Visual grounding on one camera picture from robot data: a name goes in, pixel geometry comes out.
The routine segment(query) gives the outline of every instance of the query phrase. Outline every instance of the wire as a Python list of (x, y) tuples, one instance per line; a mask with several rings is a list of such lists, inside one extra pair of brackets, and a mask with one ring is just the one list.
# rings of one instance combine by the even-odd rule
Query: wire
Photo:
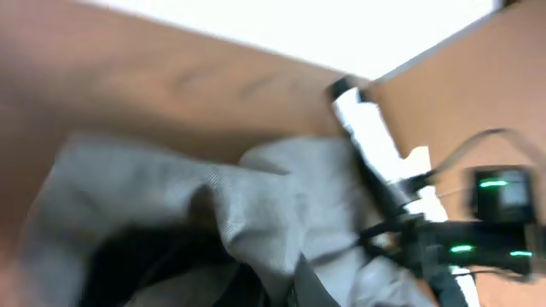
[(465, 142), (459, 145), (459, 147), (457, 147), (447, 158), (440, 162), (438, 167), (436, 167), (432, 171), (429, 171), (427, 173), (427, 176), (437, 176), (442, 171), (445, 171), (448, 168), (452, 167), (464, 154), (468, 152), (468, 150), (470, 150), (470, 148), (473, 148), (483, 139), (494, 134), (500, 134), (505, 136), (505, 138), (515, 148), (518, 148), (529, 159), (541, 165), (542, 168), (546, 170), (546, 153), (543, 152), (539, 147), (535, 146), (532, 142), (529, 142), (516, 130), (509, 128), (495, 128), (483, 130), (468, 138)]

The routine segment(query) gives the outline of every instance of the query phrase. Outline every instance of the cloth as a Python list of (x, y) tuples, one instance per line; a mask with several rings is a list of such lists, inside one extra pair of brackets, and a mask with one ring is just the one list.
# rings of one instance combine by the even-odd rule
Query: cloth
[(73, 306), (86, 260), (108, 234), (130, 223), (183, 221), (192, 195), (207, 186), (225, 248), (252, 266), (273, 305), (285, 303), (303, 253), (340, 306), (432, 306), (405, 269), (380, 258), (368, 264), (362, 248), (352, 247), (359, 230), (380, 221), (352, 154), (347, 140), (297, 138), (251, 149), (238, 166), (218, 165), (147, 144), (76, 136), (29, 214), (20, 261), (46, 306)]

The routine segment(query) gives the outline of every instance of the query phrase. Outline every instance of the gray cloth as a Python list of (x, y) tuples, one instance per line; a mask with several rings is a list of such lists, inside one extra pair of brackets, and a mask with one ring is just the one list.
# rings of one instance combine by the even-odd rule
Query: gray cloth
[[(351, 155), (346, 140), (297, 138), (251, 149), (238, 166), (218, 165), (137, 142), (73, 137), (29, 214), (20, 259), (46, 306), (73, 306), (101, 240), (129, 223), (183, 221), (205, 185), (223, 244), (252, 266), (274, 305), (286, 299), (303, 253), (340, 306), (432, 306), (404, 269), (386, 259), (365, 265), (362, 248), (351, 247), (359, 229), (380, 221)], [(163, 286), (149, 291), (177, 295)]]

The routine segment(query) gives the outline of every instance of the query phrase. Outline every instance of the green light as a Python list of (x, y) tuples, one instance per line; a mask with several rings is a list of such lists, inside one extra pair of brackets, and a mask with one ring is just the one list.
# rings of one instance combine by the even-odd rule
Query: green light
[(453, 246), (451, 252), (471, 252), (473, 249), (473, 246)]
[(513, 251), (513, 252), (510, 252), (510, 256), (512, 256), (512, 257), (532, 257), (532, 252)]
[(508, 182), (505, 182), (504, 180), (491, 180), (491, 181), (483, 181), (479, 184), (481, 188), (488, 188), (488, 187), (503, 187), (507, 185)]

